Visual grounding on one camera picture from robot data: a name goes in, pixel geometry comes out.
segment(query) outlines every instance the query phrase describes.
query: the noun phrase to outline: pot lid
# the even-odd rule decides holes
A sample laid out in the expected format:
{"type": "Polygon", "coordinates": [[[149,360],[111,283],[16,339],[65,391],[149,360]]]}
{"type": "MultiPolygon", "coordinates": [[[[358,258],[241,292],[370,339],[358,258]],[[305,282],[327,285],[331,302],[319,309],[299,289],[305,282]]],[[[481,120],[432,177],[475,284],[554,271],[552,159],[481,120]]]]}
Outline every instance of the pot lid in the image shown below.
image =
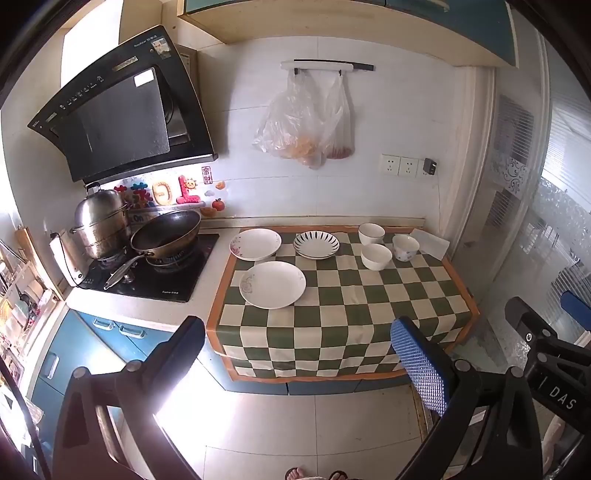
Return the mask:
{"type": "Polygon", "coordinates": [[[74,229],[91,226],[125,208],[125,202],[115,190],[101,190],[98,183],[86,186],[87,196],[76,207],[74,229]]]}

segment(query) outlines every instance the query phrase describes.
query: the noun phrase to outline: range hood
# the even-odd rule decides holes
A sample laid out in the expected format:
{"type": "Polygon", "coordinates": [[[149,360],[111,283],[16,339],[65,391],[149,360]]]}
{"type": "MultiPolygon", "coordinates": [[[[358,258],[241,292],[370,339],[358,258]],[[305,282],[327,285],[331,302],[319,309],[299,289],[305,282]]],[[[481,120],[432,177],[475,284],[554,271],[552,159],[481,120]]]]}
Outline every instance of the range hood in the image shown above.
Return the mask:
{"type": "Polygon", "coordinates": [[[85,68],[29,128],[62,151],[73,181],[86,184],[217,159],[193,84],[162,25],[85,68]]]}

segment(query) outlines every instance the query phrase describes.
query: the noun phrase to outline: hanging plastic bag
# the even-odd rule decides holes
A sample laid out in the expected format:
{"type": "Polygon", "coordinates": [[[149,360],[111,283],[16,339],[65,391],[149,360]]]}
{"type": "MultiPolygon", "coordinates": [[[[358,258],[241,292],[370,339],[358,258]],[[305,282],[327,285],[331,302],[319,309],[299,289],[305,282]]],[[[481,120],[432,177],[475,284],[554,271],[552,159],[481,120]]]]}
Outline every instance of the hanging plastic bag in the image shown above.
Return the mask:
{"type": "Polygon", "coordinates": [[[347,158],[353,153],[351,111],[339,74],[326,97],[326,123],[322,140],[326,158],[347,158]]]}
{"type": "Polygon", "coordinates": [[[321,164],[323,123],[307,74],[290,70],[287,88],[273,99],[252,142],[263,152],[295,158],[310,168],[321,164]]]}

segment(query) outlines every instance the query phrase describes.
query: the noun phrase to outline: cabinet handle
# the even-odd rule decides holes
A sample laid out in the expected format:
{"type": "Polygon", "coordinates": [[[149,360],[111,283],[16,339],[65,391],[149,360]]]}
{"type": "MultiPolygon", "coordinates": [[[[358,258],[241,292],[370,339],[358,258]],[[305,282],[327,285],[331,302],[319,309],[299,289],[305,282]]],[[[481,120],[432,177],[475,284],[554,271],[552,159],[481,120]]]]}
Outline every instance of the cabinet handle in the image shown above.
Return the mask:
{"type": "Polygon", "coordinates": [[[119,327],[119,333],[121,335],[125,335],[126,337],[131,338],[144,338],[146,336],[145,330],[141,330],[140,332],[134,332],[133,330],[125,328],[125,325],[121,325],[119,327]]]}
{"type": "Polygon", "coordinates": [[[48,380],[53,378],[53,375],[56,373],[57,364],[60,361],[60,357],[58,357],[55,353],[49,352],[45,357],[45,361],[43,362],[43,371],[41,375],[46,377],[48,380]]]}
{"type": "Polygon", "coordinates": [[[92,321],[92,325],[94,325],[97,328],[100,328],[101,330],[106,330],[107,332],[110,332],[113,329],[115,322],[113,322],[113,320],[109,320],[109,323],[104,324],[99,319],[94,319],[92,321]]]}
{"type": "Polygon", "coordinates": [[[432,4],[439,5],[441,8],[443,8],[444,12],[449,12],[449,4],[447,2],[444,2],[443,0],[427,0],[427,1],[431,2],[432,4]]]}

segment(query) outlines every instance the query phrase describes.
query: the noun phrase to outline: checkered tablecloth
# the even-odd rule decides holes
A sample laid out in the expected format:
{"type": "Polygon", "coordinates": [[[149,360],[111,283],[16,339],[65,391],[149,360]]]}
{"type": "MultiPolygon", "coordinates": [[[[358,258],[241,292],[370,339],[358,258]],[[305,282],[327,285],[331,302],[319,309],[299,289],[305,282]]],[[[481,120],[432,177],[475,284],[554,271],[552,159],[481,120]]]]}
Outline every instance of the checkered tablecloth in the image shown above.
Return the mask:
{"type": "MultiPolygon", "coordinates": [[[[390,344],[396,317],[410,317],[444,348],[468,323],[472,314],[441,261],[418,254],[375,272],[361,261],[357,233],[334,235],[337,254],[315,261],[296,255],[296,233],[281,233],[277,254],[263,261],[292,263],[306,276],[302,297],[283,309],[259,309],[242,298],[238,285],[255,262],[236,260],[214,334],[238,375],[288,380],[392,374],[402,368],[390,344]]],[[[391,241],[387,234],[384,242],[391,241]]]]}

